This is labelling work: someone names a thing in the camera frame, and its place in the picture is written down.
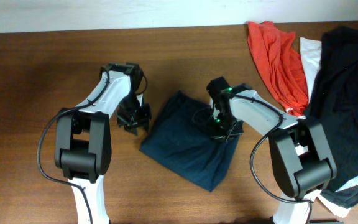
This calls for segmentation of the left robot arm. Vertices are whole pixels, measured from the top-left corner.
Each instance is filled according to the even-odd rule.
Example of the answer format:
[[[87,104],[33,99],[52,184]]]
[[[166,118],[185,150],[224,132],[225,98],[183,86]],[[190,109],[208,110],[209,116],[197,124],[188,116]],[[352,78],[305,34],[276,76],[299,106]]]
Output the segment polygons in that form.
[[[104,203],[104,176],[112,158],[110,119],[137,134],[149,129],[150,106],[140,84],[140,66],[110,63],[101,67],[100,81],[80,104],[62,109],[57,119],[55,165],[73,189],[79,223],[109,223]]]

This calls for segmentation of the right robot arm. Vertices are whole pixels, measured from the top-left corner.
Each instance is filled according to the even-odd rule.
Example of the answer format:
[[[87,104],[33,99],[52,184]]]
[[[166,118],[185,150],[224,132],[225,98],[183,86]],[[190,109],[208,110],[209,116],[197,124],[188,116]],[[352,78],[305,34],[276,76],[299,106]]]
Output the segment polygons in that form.
[[[224,77],[219,77],[211,80],[206,90],[210,95],[211,119],[207,125],[212,139],[232,140],[243,133],[243,124],[261,134],[249,161],[254,177],[255,154],[268,141],[273,176],[282,191],[277,196],[255,178],[265,193],[280,202],[268,222],[310,223],[315,199],[337,176],[321,123],[283,112],[245,83],[231,87]]]

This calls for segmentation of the navy blue shorts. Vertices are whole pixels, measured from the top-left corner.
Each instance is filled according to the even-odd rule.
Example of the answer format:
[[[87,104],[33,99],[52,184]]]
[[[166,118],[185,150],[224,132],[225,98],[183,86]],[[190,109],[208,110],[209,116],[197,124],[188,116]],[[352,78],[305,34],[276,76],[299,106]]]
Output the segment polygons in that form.
[[[208,105],[178,91],[169,98],[140,152],[207,191],[213,191],[225,178],[239,137],[222,142],[193,121],[193,115],[206,119]]]

